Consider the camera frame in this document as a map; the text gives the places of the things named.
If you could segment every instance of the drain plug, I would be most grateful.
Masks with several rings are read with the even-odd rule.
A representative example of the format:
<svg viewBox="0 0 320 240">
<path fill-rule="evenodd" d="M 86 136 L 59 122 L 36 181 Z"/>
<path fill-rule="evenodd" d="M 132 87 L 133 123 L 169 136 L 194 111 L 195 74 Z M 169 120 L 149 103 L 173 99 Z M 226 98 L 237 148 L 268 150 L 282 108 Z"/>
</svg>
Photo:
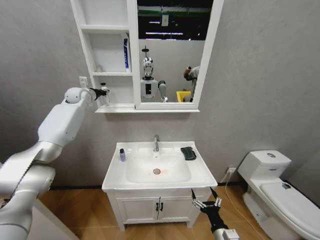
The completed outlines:
<svg viewBox="0 0 320 240">
<path fill-rule="evenodd" d="M 155 169 L 153 169 L 153 173 L 154 173 L 155 175 L 158 175 L 158 174 L 161 173 L 161 171 L 160 171 L 159 168 L 155 168 Z"/>
</svg>

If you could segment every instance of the sink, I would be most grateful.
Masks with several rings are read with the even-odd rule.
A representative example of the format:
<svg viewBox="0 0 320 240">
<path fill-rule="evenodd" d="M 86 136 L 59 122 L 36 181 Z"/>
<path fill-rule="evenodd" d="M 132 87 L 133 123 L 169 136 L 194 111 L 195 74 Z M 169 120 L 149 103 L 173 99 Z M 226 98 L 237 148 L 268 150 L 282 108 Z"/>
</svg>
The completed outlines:
<svg viewBox="0 0 320 240">
<path fill-rule="evenodd" d="M 185 160 L 181 148 L 192 147 L 195 160 Z M 120 160 L 124 149 L 126 161 Z M 118 142 L 102 189 L 204 188 L 218 184 L 194 141 Z"/>
<path fill-rule="evenodd" d="M 188 181 L 191 173 L 182 152 L 141 148 L 134 160 L 128 161 L 126 177 L 133 183 L 180 183 Z"/>
</svg>

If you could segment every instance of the faucet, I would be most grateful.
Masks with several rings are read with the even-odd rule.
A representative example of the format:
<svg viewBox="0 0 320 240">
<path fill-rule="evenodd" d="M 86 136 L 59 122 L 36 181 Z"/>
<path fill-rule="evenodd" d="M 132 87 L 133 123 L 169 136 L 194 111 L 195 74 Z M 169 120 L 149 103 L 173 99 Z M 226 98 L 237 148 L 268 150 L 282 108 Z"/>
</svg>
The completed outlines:
<svg viewBox="0 0 320 240">
<path fill-rule="evenodd" d="M 159 135 L 158 135 L 158 134 L 154 135 L 154 147 L 153 147 L 153 151 L 154 151 L 155 153 L 159 152 L 159 142 L 160 142 L 160 140 L 159 140 Z"/>
</svg>

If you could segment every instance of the small bottle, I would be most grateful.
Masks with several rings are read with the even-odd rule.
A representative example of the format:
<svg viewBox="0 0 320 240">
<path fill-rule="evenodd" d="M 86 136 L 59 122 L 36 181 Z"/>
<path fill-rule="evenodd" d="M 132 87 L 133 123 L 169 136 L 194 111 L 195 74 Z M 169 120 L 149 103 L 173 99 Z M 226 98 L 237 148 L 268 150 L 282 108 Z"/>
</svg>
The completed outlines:
<svg viewBox="0 0 320 240">
<path fill-rule="evenodd" d="M 95 71 L 97 73 L 102 73 L 104 71 L 104 68 L 100 64 L 98 64 L 95 68 Z"/>
<path fill-rule="evenodd" d="M 121 160 L 121 162 L 126 161 L 126 154 L 125 154 L 125 150 L 123 148 L 120 149 L 120 160 Z"/>
</svg>

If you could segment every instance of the yellow object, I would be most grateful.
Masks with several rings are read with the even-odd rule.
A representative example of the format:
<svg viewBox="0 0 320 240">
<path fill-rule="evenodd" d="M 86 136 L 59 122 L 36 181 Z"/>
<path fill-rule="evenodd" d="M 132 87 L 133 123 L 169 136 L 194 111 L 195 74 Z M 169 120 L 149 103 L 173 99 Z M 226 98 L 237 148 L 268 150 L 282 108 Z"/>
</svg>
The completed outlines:
<svg viewBox="0 0 320 240">
<path fill-rule="evenodd" d="M 178 103 L 183 103 L 184 97 L 191 95 L 191 91 L 177 91 L 176 98 L 178 99 Z"/>
</svg>

